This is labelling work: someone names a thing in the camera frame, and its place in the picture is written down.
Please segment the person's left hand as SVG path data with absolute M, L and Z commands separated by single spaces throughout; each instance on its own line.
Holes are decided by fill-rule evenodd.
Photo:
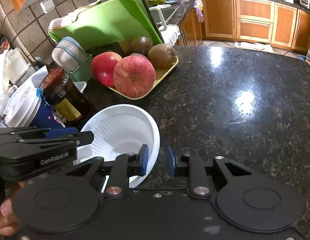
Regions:
M 14 185 L 0 206 L 0 235 L 9 237 L 20 230 L 17 218 L 13 213 L 12 200 L 16 193 L 28 184 L 27 181 L 20 181 Z

